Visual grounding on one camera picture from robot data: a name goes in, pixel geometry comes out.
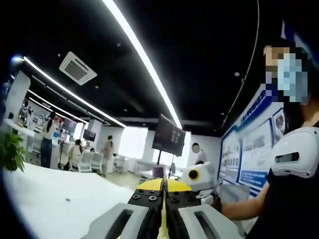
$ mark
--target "white robot head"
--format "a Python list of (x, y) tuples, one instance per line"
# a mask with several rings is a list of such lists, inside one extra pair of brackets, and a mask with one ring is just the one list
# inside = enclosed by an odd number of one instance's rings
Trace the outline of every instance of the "white robot head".
[(276, 176), (313, 177), (319, 163), (319, 128), (301, 127), (284, 135), (275, 144), (271, 158)]
[(187, 184), (194, 192), (214, 187), (215, 168), (211, 162), (198, 164), (183, 170), (181, 182)]

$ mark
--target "white pillar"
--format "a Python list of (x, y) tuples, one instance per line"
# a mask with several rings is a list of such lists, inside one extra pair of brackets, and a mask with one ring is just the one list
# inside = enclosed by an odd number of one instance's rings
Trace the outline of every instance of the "white pillar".
[(9, 113), (13, 113), (13, 120), (18, 119), (19, 110), (23, 104), (23, 100), (30, 84), (30, 78), (22, 71), (19, 71), (10, 87), (8, 97), (5, 101), (5, 119), (9, 117)]
[(96, 149), (96, 143), (97, 143), (99, 136), (100, 136), (101, 127), (102, 127), (102, 122), (100, 122), (96, 119), (90, 119), (89, 126), (88, 126), (87, 130), (95, 133), (94, 142), (90, 142), (90, 147), (92, 147), (92, 148)]

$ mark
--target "seated person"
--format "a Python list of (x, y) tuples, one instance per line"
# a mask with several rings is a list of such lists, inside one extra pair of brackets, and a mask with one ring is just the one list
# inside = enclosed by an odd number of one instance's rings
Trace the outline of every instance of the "seated person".
[(75, 165), (80, 161), (81, 155), (83, 153), (83, 147), (82, 142), (80, 139), (77, 139), (74, 143), (74, 145), (69, 150), (69, 161), (64, 166), (63, 170), (68, 171), (70, 169), (70, 163), (72, 163), (72, 166), (77, 168)]

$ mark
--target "television screen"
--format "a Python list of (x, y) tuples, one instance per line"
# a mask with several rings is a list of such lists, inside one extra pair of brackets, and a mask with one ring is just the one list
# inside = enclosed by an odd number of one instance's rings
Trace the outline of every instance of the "television screen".
[(94, 132), (91, 132), (87, 129), (84, 130), (84, 134), (83, 134), (83, 138), (88, 140), (88, 141), (92, 141), (94, 142), (95, 140), (95, 133)]
[(152, 148), (181, 156), (184, 148), (185, 132), (168, 118), (161, 115)]
[(62, 128), (67, 131), (67, 134), (73, 137), (74, 131), (76, 127), (76, 122), (70, 120), (70, 119), (64, 119)]

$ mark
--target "black shirt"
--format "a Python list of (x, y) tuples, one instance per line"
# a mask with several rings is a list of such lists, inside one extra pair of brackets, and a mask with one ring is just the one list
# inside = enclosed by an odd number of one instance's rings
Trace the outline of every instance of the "black shirt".
[(319, 238), (319, 176), (280, 177), (270, 170), (267, 181), (263, 211), (246, 238)]

